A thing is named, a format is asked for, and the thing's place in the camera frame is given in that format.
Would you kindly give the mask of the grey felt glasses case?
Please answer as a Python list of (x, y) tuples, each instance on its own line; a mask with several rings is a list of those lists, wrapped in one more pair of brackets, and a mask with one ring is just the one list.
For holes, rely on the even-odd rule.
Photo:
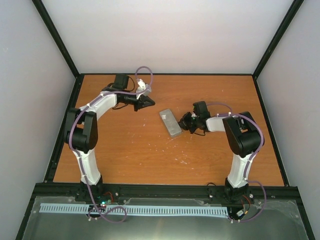
[(174, 138), (182, 133), (182, 129), (179, 126), (175, 116), (172, 111), (167, 108), (159, 112), (159, 115), (164, 123), (169, 135)]

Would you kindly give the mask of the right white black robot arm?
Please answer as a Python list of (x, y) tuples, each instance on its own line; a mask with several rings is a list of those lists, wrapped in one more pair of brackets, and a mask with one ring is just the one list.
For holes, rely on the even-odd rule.
[(262, 130), (248, 111), (241, 113), (217, 113), (212, 116), (205, 101), (193, 103), (192, 112), (185, 113), (177, 122), (185, 131), (196, 130), (224, 132), (233, 153), (231, 169), (225, 179), (224, 197), (230, 202), (238, 201), (249, 187), (249, 172), (253, 160), (265, 143)]

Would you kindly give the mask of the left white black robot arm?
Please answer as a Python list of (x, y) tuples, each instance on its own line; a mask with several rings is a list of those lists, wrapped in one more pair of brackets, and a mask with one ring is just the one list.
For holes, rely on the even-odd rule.
[(148, 96), (152, 91), (152, 83), (137, 77), (137, 89), (133, 92), (127, 89), (129, 79), (128, 75), (116, 74), (114, 82), (104, 87), (93, 100), (67, 111), (63, 139), (76, 157), (82, 194), (95, 202), (104, 195), (103, 177), (95, 154), (99, 118), (119, 103), (132, 105), (134, 111), (155, 105)]

